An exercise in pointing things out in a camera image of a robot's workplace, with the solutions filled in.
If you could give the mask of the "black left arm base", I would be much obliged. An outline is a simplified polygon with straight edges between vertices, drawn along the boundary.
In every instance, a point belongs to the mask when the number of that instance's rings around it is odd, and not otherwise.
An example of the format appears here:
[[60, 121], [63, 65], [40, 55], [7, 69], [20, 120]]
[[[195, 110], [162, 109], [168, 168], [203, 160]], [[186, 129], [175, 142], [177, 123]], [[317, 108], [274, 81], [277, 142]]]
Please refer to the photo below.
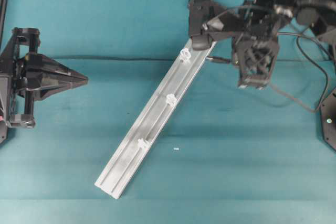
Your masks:
[[8, 127], [4, 121], [3, 116], [0, 116], [0, 143], [7, 139]]

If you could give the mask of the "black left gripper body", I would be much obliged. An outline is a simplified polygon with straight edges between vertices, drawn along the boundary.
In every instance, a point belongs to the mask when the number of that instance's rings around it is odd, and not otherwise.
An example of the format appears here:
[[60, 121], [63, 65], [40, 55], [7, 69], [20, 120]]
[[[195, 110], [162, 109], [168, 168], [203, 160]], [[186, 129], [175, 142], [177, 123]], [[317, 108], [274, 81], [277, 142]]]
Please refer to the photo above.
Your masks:
[[[37, 28], [17, 28], [1, 53], [1, 115], [8, 128], [35, 126], [34, 95], [27, 89], [28, 61], [40, 45]], [[16, 113], [16, 97], [25, 99], [24, 113]]]

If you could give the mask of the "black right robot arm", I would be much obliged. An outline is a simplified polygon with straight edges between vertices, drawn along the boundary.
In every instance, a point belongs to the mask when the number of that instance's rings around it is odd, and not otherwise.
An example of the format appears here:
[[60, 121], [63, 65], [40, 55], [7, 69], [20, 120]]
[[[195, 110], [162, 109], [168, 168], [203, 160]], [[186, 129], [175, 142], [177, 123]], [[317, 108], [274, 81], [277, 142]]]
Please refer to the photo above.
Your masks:
[[280, 30], [292, 20], [335, 48], [335, 0], [244, 0], [233, 9], [214, 0], [195, 5], [200, 29], [190, 36], [193, 49], [205, 50], [230, 38], [240, 87], [268, 85], [279, 54]]

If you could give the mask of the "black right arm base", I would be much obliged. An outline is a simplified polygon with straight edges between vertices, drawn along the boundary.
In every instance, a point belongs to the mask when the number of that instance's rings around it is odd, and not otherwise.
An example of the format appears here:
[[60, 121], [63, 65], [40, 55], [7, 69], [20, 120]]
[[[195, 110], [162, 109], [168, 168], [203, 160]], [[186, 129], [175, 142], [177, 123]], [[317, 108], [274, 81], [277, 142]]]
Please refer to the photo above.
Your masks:
[[321, 111], [321, 123], [324, 141], [335, 151], [335, 118], [336, 118], [336, 106], [335, 106], [335, 88], [331, 93], [323, 100]]

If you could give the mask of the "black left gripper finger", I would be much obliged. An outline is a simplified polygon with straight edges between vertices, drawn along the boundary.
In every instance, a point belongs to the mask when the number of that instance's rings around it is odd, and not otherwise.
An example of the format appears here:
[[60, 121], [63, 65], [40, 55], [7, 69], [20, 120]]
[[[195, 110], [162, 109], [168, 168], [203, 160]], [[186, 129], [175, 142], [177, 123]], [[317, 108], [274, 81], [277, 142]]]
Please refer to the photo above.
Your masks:
[[85, 86], [88, 84], [88, 78], [71, 78], [70, 80], [41, 78], [40, 80], [37, 79], [33, 82], [29, 81], [28, 83], [34, 84], [35, 87], [24, 87], [23, 97], [32, 98], [33, 101], [42, 101], [54, 94]]
[[56, 76], [72, 77], [76, 80], [88, 81], [88, 77], [43, 54], [28, 53], [25, 56], [25, 62], [25, 68], [30, 72], [51, 73], [56, 74]]

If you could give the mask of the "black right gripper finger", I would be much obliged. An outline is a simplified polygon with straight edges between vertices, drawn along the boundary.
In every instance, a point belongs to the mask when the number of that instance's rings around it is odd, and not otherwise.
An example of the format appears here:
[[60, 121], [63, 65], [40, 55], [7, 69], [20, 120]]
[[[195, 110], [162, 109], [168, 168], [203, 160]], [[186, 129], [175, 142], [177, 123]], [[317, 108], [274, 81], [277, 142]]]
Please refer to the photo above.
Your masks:
[[279, 53], [277, 38], [232, 39], [232, 64], [239, 69], [239, 87], [265, 88], [271, 78]]
[[202, 24], [202, 33], [212, 40], [225, 40], [241, 35], [246, 30], [246, 23], [238, 13], [240, 7], [225, 9]]

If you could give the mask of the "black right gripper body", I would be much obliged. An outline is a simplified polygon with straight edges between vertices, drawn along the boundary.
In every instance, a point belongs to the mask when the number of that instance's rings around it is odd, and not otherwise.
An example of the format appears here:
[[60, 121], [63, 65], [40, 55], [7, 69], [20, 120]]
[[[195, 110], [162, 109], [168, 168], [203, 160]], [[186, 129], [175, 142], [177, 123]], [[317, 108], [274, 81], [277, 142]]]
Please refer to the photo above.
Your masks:
[[277, 43], [278, 32], [291, 21], [291, 0], [244, 0], [243, 41]]

